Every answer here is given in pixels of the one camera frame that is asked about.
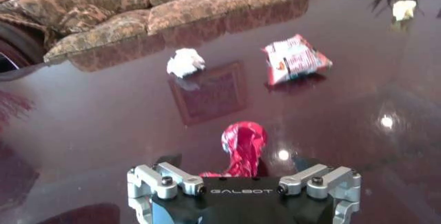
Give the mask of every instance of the patterned couch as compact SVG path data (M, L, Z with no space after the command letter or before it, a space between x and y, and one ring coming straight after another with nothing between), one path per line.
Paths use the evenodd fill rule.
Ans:
M44 61L56 63L93 48L139 37L155 47L164 42L184 45L180 36L190 34L184 25L202 19L211 20L215 24L211 27L222 26L222 32L246 30L250 22L231 28L228 23L240 20L228 18L219 23L220 17L235 12L240 19L244 15L255 16L262 14L258 13L262 7L276 8L280 3L291 4L291 16L299 16L307 8L307 0L0 0L0 21L41 31L48 51ZM254 20L272 22L280 17ZM207 38L218 35L210 31L200 28Z

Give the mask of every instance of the wrapper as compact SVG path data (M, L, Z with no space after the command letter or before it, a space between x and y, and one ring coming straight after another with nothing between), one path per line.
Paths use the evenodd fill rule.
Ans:
M397 1L393 4L393 8L391 8L391 15L394 17L394 20L402 21L413 18L414 8L415 8L415 1L413 0Z
M263 51L268 55L268 85L286 82L333 66L333 62L312 48L300 35L274 42Z
M206 61L195 49L179 49L176 55L168 60L167 73L183 78L198 70L206 68Z
M255 177L267 133L255 122L238 122L222 134L222 147L230 154L230 166L223 173L203 172L202 177Z

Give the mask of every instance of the silver metal bracket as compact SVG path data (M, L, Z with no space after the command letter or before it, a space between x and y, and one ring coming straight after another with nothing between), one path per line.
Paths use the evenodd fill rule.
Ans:
M160 163L155 170L145 165L127 172L128 206L136 211L140 224L151 224L149 197L172 199L178 194L178 186L187 195L198 196L204 193L204 183L199 176L187 174L168 163Z
M186 195L198 196L204 193L204 181L199 176L190 175L168 163L157 164L156 171L161 176L172 177Z
M315 199L331 195L335 207L333 224L349 224L353 212L359 210L361 175L350 168L334 170L318 164L295 175L282 177L276 191L294 196L304 187L307 195Z
M350 215L359 210L361 175L347 167L339 167L319 180L311 178L306 186L307 195L323 199L331 195L337 203L333 224L350 223Z
M312 177L321 177L329 173L329 168L325 165L315 165L300 171L295 175L283 176L278 184L279 193L292 196L300 194L302 188Z

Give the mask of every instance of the robotic hand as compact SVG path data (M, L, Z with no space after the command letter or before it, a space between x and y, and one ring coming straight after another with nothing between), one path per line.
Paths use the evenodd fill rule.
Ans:
M167 162L127 173L140 224L349 224L361 175L317 164L280 178L200 178Z

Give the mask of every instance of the crumpled red foil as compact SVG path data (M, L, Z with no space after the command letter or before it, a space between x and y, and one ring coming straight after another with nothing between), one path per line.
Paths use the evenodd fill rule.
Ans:
M255 122L238 122L222 134L223 150L230 154L230 166L222 173L203 172L202 177L255 177L267 144L267 133Z

